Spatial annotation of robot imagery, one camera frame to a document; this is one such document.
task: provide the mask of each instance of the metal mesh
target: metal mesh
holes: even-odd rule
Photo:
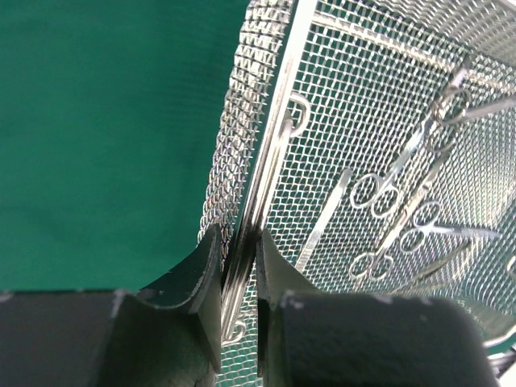
[[[253,1],[248,8],[199,235],[219,222],[225,243],[231,237],[291,2]],[[352,169],[350,187],[365,173],[385,173],[467,54],[476,54],[464,83],[472,106],[516,93],[516,72],[510,67],[516,65],[516,18],[500,3],[377,4],[321,0],[310,27],[294,91],[310,100],[312,118],[308,129],[290,141],[268,217],[280,252],[292,264],[342,171]],[[296,106],[290,108],[298,117]],[[516,253],[514,123],[516,109],[463,124],[451,159],[427,195],[427,201],[441,205],[438,224],[487,227],[503,237],[473,240],[467,253],[404,290],[456,300],[475,318],[485,339],[516,324],[516,280],[506,270]],[[405,200],[434,158],[423,148],[398,176]],[[411,254],[394,244],[389,251],[393,270],[384,280],[352,280],[350,263],[360,253],[376,250],[394,215],[376,219],[370,209],[352,208],[349,190],[304,270],[320,289],[388,293],[463,242],[428,235]],[[247,333],[242,342],[224,348],[220,385],[261,385],[256,379],[254,272],[241,314]]]
[[[240,30],[220,129],[206,189],[198,240],[214,223],[222,227],[223,258],[239,214],[239,204],[251,165],[277,56],[289,22],[292,1],[253,0]],[[218,385],[256,385],[256,290],[253,275],[241,311],[247,330],[244,339],[225,347]]]

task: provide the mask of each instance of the wire mesh basket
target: wire mesh basket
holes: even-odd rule
[[[303,49],[289,56],[300,36]],[[277,135],[273,128],[286,111],[294,121],[308,114],[306,129],[289,139],[264,220],[282,255],[322,290],[450,298],[475,319],[486,346],[507,339],[516,327],[514,66],[516,10],[508,1],[251,1],[199,238],[220,223],[228,254],[253,170],[270,151],[265,140]],[[499,237],[430,230],[410,252],[395,238],[385,245],[383,254],[391,257],[382,261],[385,268],[378,263],[369,272],[358,268],[356,275],[356,258],[384,245],[439,154],[425,146],[414,149],[390,182],[396,199],[387,196],[382,204],[375,198],[375,205],[391,209],[381,216],[372,206],[356,205],[368,201],[362,192],[367,190],[356,189],[353,201],[353,187],[370,173],[389,175],[453,82],[468,95],[468,109],[455,109],[480,113],[452,125],[453,147],[424,202],[439,204],[439,225],[491,230]],[[278,95],[281,104],[274,99]],[[302,96],[307,106],[289,102],[292,95]],[[483,106],[498,108],[486,113]],[[443,135],[436,127],[430,125],[427,134]],[[347,184],[333,200],[344,171]],[[396,236],[409,229],[412,221]],[[383,273],[375,276],[373,269]],[[224,348],[220,385],[260,385],[256,317],[253,271],[239,308],[245,332]]]

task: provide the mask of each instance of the green cloth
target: green cloth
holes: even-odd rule
[[[245,0],[0,4],[0,289],[137,289],[192,251]]]

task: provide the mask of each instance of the metal hook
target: metal hook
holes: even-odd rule
[[[243,322],[242,320],[236,320],[235,334],[228,340],[224,340],[222,346],[226,347],[228,345],[237,344],[243,338],[243,335],[245,335],[245,330],[245,322]]]
[[[311,104],[308,99],[297,93],[290,94],[290,101],[297,103],[301,108],[301,118],[299,119],[298,124],[290,132],[290,137],[298,137],[308,127]]]

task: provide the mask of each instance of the metal forceps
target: metal forceps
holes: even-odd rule
[[[308,263],[308,259],[314,252],[317,243],[321,239],[321,235],[326,229],[328,222],[330,222],[331,216],[337,209],[337,206],[340,203],[340,199],[344,194],[344,191],[346,190],[347,184],[349,183],[351,177],[352,171],[350,169],[344,169],[339,181],[337,182],[337,185],[331,191],[330,196],[324,204],[321,214],[319,215],[317,222],[315,223],[315,226],[312,229],[312,232],[310,233],[310,235],[308,235],[308,239],[306,240],[305,245],[299,253],[298,260],[296,261],[295,268],[300,273],[303,273],[303,270],[305,269],[305,266]]]
[[[426,219],[421,220],[425,211],[429,210],[432,215]],[[496,231],[491,231],[485,228],[475,227],[445,227],[436,226],[435,222],[439,217],[441,205],[437,201],[424,203],[417,211],[414,212],[414,228],[408,230],[400,238],[400,250],[406,254],[416,252],[423,244],[429,234],[446,234],[471,238],[499,238],[500,234]]]
[[[393,246],[394,242],[396,242],[403,227],[410,221],[412,215],[414,215],[418,209],[419,204],[421,204],[430,191],[435,179],[439,175],[440,169],[450,157],[451,151],[450,149],[447,152],[443,152],[437,160],[435,160],[412,198],[402,208],[402,212],[398,215],[394,225],[387,231],[387,235],[383,239],[380,247],[375,252],[364,252],[352,261],[352,264],[349,266],[349,277],[351,279],[359,279],[368,275],[371,281],[380,281],[387,277],[393,268],[394,259],[392,256],[387,256],[386,252]],[[377,268],[378,264],[382,263],[387,269],[380,274],[376,274],[375,268]]]
[[[390,293],[397,293],[402,290],[410,290],[414,288],[416,285],[421,284],[428,278],[433,277],[441,268],[446,266],[449,262],[454,260],[457,256],[461,255],[464,252],[467,252],[471,249],[472,243],[471,240],[467,240],[462,243],[459,247],[453,249],[448,254],[444,255],[441,258],[438,258],[431,264],[422,268],[415,276],[410,278],[405,284],[398,286],[395,290]]]
[[[403,195],[400,194],[399,188],[393,183],[393,181],[396,178],[396,176],[401,172],[403,167],[405,167],[406,163],[408,162],[412,154],[418,150],[419,146],[429,136],[432,127],[441,127],[448,125],[451,122],[455,122],[456,120],[462,119],[466,115],[469,103],[471,102],[471,94],[466,89],[460,88],[460,84],[466,78],[468,74],[468,68],[470,65],[471,61],[469,60],[469,58],[466,58],[462,65],[459,67],[459,69],[456,71],[455,76],[448,83],[446,89],[432,103],[430,111],[419,122],[418,130],[410,137],[409,141],[403,148],[402,153],[393,162],[385,176],[381,177],[377,173],[368,173],[362,176],[355,183],[349,195],[349,199],[353,208],[360,210],[366,207],[371,207],[372,216],[378,219],[385,218],[396,210],[397,205],[399,204],[399,201],[402,199]],[[464,95],[463,108],[460,109],[460,111],[457,112],[453,117],[445,119],[444,111],[451,105],[452,99],[460,94]],[[434,153],[446,152],[452,149],[454,144],[455,136],[445,146],[441,148],[435,148],[430,146],[430,150]],[[369,200],[365,202],[359,202],[357,200],[358,189],[360,185],[365,183],[367,180],[372,180],[375,183],[376,192],[373,196],[370,197]],[[391,203],[387,210],[380,212],[375,207],[375,204],[378,203],[378,199],[381,196],[387,194],[388,192],[393,192],[396,196],[396,200],[394,200]]]
[[[500,98],[496,101],[485,103],[484,105],[476,106],[471,109],[467,109],[463,115],[446,120],[446,124],[454,125],[458,123],[466,123],[467,121],[481,119],[487,115],[496,114],[499,111],[511,109],[513,107],[516,107],[516,94],[510,95],[509,97]],[[439,121],[443,118],[442,116],[439,116],[437,119]]]

